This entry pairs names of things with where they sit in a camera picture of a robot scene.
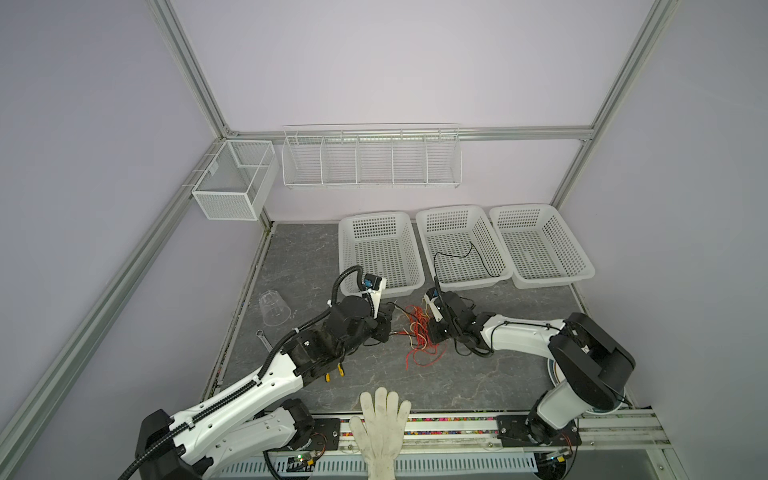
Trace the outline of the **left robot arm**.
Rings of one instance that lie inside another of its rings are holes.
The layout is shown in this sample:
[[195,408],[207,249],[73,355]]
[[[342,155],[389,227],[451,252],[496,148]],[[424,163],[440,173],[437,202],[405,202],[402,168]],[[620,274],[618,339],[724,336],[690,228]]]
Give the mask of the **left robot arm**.
[[344,270],[327,308],[278,340],[257,370],[186,410],[148,415],[122,478],[209,479],[258,452],[308,445],[315,421],[294,395],[342,372],[367,340],[389,339],[393,309],[381,304],[386,288],[386,278],[360,265]]

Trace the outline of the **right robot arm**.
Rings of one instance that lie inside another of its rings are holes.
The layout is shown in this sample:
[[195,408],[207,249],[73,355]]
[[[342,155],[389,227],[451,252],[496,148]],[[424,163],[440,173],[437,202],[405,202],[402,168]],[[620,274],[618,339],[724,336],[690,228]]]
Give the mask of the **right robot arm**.
[[560,374],[527,414],[499,423],[499,438],[506,446],[578,446],[579,417],[588,412],[611,413],[629,403],[625,387],[636,361],[584,313],[555,320],[477,313],[471,301],[436,287],[427,291],[424,301],[432,342],[452,339],[479,357],[502,351],[534,355],[546,359]]

